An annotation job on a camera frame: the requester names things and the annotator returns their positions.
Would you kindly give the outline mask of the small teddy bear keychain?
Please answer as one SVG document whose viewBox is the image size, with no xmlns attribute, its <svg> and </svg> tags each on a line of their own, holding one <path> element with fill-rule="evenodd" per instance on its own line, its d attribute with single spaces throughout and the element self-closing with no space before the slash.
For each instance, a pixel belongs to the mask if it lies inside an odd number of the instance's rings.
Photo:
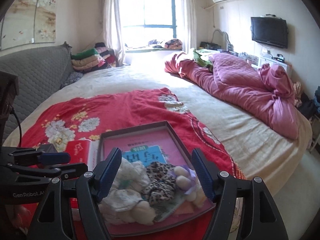
<svg viewBox="0 0 320 240">
<path fill-rule="evenodd" d="M 175 166 L 173 170 L 177 188 L 183 193 L 186 201 L 201 208 L 206 201 L 206 196 L 194 170 L 188 166 Z"/>
</svg>

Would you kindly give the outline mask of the white floral scrunchie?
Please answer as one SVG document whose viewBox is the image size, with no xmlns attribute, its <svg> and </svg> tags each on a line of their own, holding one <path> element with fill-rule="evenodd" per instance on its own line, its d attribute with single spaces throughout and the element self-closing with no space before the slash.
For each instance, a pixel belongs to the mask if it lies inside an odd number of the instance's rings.
<svg viewBox="0 0 320 240">
<path fill-rule="evenodd" d="M 110 191 L 102 201 L 112 212 L 129 211 L 142 201 L 142 191 L 150 184 L 146 167 L 141 161 L 122 158 Z"/>
</svg>

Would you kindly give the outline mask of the leopard print scrunchie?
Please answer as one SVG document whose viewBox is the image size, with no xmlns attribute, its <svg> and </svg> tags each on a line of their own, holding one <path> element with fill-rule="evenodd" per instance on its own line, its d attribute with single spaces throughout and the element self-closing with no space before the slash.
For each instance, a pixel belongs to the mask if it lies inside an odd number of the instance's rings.
<svg viewBox="0 0 320 240">
<path fill-rule="evenodd" d="M 174 198 L 176 193 L 174 167 L 159 161 L 154 161 L 146 167 L 150 182 L 141 191 L 141 195 L 151 206 Z"/>
</svg>

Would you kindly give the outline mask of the cream plush toy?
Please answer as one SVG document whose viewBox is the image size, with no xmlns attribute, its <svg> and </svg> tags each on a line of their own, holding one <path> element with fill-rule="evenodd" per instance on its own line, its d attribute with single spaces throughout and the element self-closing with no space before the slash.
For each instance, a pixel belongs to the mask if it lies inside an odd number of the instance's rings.
<svg viewBox="0 0 320 240">
<path fill-rule="evenodd" d="M 104 202 L 100 203 L 98 206 L 103 219 L 113 225 L 129 223 L 153 225 L 153 221 L 156 218 L 155 209 L 146 201 L 141 201 L 132 209 L 125 211 L 113 211 Z"/>
</svg>

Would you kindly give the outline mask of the red and white box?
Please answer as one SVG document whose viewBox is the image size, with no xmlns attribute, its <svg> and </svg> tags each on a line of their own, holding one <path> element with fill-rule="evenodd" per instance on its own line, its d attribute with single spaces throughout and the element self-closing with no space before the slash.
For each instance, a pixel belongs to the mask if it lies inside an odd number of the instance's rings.
<svg viewBox="0 0 320 240">
<path fill-rule="evenodd" d="M 67 143 L 66 152 L 71 156 L 70 163 L 85 163 L 89 171 L 97 164 L 99 141 L 75 140 Z"/>
</svg>

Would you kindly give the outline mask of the red floral blanket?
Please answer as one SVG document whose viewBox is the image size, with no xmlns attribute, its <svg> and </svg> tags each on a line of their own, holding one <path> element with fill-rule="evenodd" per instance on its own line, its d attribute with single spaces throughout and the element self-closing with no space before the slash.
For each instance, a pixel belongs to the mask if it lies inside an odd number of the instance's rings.
<svg viewBox="0 0 320 240">
<path fill-rule="evenodd" d="M 72 140 L 96 141 L 104 132 L 167 121 L 189 152 L 200 148 L 219 169 L 236 178 L 244 174 L 225 147 L 167 88 L 74 98 L 50 106 L 20 137 L 14 131 L 7 146 L 37 147 L 51 143 L 64 151 Z"/>
</svg>

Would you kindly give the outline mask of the beige bed sheet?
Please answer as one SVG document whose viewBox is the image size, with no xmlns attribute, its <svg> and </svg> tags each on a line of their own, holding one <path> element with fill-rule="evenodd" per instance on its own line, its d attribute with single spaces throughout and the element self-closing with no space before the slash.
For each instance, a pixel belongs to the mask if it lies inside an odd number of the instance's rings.
<svg viewBox="0 0 320 240">
<path fill-rule="evenodd" d="M 286 139 L 242 109 L 212 97 L 190 81 L 166 73 L 163 64 L 108 68 L 84 75 L 41 103 L 22 121 L 22 127 L 7 137 L 5 145 L 16 146 L 20 134 L 31 128 L 39 116 L 56 103 L 164 87 L 208 127 L 247 178 L 260 176 L 272 194 L 284 187 L 308 148 L 312 129 L 302 114 L 297 114 L 298 139 Z"/>
</svg>

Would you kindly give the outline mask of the grey quilted headboard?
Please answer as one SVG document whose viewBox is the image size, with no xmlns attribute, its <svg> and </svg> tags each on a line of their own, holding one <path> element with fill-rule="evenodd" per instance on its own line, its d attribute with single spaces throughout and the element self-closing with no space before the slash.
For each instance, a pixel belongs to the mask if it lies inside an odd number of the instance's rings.
<svg viewBox="0 0 320 240">
<path fill-rule="evenodd" d="M 60 90 L 73 71 L 71 46 L 40 47 L 1 56 L 1 142 Z"/>
</svg>

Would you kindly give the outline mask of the stack of folded clothes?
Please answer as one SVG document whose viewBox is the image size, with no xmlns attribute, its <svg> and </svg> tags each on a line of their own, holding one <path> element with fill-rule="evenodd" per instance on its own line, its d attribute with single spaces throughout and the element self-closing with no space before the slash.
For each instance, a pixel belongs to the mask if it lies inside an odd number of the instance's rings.
<svg viewBox="0 0 320 240">
<path fill-rule="evenodd" d="M 114 50 L 107 48 L 103 42 L 96 43 L 91 49 L 71 55 L 71 63 L 73 69 L 81 73 L 119 66 Z"/>
</svg>

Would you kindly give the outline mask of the colourful cushion on windowsill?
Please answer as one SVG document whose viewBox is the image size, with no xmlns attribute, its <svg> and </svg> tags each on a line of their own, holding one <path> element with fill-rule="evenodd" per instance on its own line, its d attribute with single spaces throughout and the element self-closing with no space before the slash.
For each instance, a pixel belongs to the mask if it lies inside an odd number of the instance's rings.
<svg viewBox="0 0 320 240">
<path fill-rule="evenodd" d="M 170 50 L 180 50 L 182 49 L 182 42 L 177 38 L 173 38 L 164 43 L 164 48 Z"/>
</svg>

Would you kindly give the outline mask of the left white curtain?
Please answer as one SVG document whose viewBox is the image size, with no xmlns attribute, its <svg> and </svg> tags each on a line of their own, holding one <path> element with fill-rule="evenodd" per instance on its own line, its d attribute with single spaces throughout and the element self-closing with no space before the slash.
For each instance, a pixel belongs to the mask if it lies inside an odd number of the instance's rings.
<svg viewBox="0 0 320 240">
<path fill-rule="evenodd" d="M 118 66 L 122 66 L 125 49 L 121 33 L 120 0 L 103 0 L 103 37 L 107 47 L 113 49 Z"/>
</svg>

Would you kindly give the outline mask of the blue framed window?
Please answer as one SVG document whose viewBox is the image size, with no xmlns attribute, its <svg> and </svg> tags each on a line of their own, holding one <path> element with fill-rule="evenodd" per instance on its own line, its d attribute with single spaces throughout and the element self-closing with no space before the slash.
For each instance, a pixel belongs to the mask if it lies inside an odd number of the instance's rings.
<svg viewBox="0 0 320 240">
<path fill-rule="evenodd" d="M 177 37 L 176 0 L 120 0 L 121 30 L 125 39 Z"/>
</svg>

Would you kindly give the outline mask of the right white curtain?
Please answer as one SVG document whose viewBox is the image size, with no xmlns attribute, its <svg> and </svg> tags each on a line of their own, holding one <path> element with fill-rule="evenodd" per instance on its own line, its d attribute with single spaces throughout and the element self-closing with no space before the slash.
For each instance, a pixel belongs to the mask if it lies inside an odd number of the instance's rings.
<svg viewBox="0 0 320 240">
<path fill-rule="evenodd" d="M 182 39 L 183 50 L 189 53 L 197 45 L 197 18 L 196 18 L 196 0 L 181 0 L 183 25 Z"/>
</svg>

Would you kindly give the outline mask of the floral wall painting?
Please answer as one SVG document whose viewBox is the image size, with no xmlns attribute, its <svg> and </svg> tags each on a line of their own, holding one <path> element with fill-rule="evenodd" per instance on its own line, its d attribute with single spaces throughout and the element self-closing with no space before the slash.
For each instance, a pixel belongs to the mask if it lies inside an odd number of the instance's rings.
<svg viewBox="0 0 320 240">
<path fill-rule="evenodd" d="M 1 20 L 1 50 L 56 41 L 57 0 L 14 0 Z"/>
</svg>

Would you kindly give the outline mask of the black wall television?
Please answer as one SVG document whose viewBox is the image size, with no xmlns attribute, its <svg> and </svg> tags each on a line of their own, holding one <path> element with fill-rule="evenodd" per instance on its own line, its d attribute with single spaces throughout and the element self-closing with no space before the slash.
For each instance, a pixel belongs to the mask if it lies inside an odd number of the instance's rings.
<svg viewBox="0 0 320 240">
<path fill-rule="evenodd" d="M 287 22 L 276 17 L 251 18 L 252 41 L 277 48 L 288 48 Z"/>
</svg>

